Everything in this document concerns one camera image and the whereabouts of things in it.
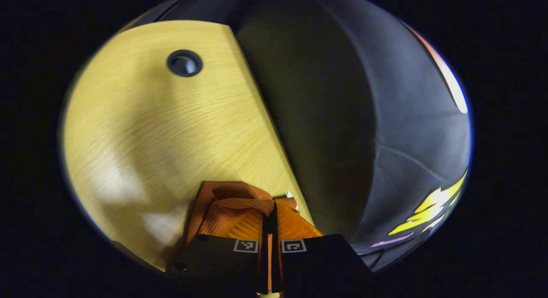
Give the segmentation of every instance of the yellow graphic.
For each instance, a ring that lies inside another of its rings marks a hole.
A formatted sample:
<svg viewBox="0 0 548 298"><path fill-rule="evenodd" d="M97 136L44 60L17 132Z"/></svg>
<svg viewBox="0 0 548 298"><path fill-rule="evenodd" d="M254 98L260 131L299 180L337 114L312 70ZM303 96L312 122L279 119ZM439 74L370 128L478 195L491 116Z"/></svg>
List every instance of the yellow graphic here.
<svg viewBox="0 0 548 298"><path fill-rule="evenodd" d="M435 218L444 209L444 205L450 199L452 199L452 197L460 189L460 186L462 185L462 182L464 181L464 177L466 177L467 171L468 169L464 171L464 174L462 175L462 177L454 185L448 187L445 190L442 190L441 188L437 188L432 193L430 193L426 197L426 199L419 205L419 207L415 210L415 214L411 216L410 218L408 218L405 223L393 229L389 233L389 235L394 235L394 234L403 232L404 230L408 230L415 226L419 226ZM452 205L455 202L456 197L458 196L459 194L455 196L455 199L450 204L448 204L448 206Z"/></svg>
<svg viewBox="0 0 548 298"><path fill-rule="evenodd" d="M440 216L440 218L438 218L437 220L435 220L434 222L430 223L430 225L428 225L427 227L425 227L423 230L421 230L421 233L424 233L426 232L427 230L433 228L434 226L436 226L436 224L440 223L441 220L444 218L445 214L443 214L442 216Z"/></svg>
<svg viewBox="0 0 548 298"><path fill-rule="evenodd" d="M451 204L449 204L450 206L452 206L453 204L456 203L456 201L459 200L460 194L461 194L461 193L462 193L462 191L459 191L459 192L456 194L455 198L451 201Z"/></svg>

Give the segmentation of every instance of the orange cloth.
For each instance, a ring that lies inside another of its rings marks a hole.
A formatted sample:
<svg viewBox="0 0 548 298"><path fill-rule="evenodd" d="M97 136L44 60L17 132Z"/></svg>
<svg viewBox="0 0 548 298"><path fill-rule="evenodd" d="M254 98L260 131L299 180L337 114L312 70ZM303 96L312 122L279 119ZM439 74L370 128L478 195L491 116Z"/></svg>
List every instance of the orange cloth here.
<svg viewBox="0 0 548 298"><path fill-rule="evenodd" d="M297 205L294 198L276 199L276 202L293 210ZM219 232L247 209L257 209L270 216L274 199L268 192L243 182L204 182L188 224L187 244L197 234Z"/></svg>

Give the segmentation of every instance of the black background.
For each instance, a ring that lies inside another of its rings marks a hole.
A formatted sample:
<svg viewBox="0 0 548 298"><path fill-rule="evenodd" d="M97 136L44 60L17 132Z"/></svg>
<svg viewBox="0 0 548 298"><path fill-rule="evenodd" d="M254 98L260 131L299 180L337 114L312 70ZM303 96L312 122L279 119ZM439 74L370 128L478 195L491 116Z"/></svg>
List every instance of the black background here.
<svg viewBox="0 0 548 298"><path fill-rule="evenodd" d="M2 170L6 194L16 201L4 205L13 213L3 222L3 240L15 248L3 254L3 272L15 280L8 286L14 296L182 296L91 228L63 183L57 151L63 96L75 71L121 26L162 1L4 1L14 42L4 46ZM370 1L419 31L461 76L474 151L452 216L412 255L364 282L364 296L542 296L547 98L538 82L548 0Z"/></svg>

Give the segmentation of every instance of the wooden table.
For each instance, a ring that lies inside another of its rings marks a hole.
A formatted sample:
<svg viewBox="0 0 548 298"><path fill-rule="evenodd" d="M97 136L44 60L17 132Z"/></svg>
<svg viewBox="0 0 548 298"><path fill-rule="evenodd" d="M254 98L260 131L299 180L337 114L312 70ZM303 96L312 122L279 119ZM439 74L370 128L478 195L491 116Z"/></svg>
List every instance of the wooden table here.
<svg viewBox="0 0 548 298"><path fill-rule="evenodd" d="M170 72L176 50L198 54L201 72ZM162 21L118 33L75 81L61 133L84 211L109 240L160 270L184 245L202 181L290 191L313 222L228 26Z"/></svg>

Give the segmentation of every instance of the orange object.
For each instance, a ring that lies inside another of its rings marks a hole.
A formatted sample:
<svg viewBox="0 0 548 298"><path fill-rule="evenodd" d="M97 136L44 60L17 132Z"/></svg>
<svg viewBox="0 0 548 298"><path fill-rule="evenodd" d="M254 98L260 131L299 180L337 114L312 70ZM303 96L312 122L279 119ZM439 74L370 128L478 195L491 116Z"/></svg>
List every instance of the orange object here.
<svg viewBox="0 0 548 298"><path fill-rule="evenodd" d="M277 202L291 209L297 205L294 198ZM186 243L197 234L216 235L250 208L270 216L274 199L268 192L242 182L204 182L188 223Z"/></svg>
<svg viewBox="0 0 548 298"><path fill-rule="evenodd" d="M278 206L278 239L304 239L323 234L302 216L286 205Z"/></svg>
<svg viewBox="0 0 548 298"><path fill-rule="evenodd" d="M322 236L296 211L294 198L272 199L267 192L246 183L204 182L188 226L187 243L197 234L257 240L259 263L262 247L262 218L270 216L277 202L278 246L281 239ZM272 289L272 234L268 235L268 289Z"/></svg>

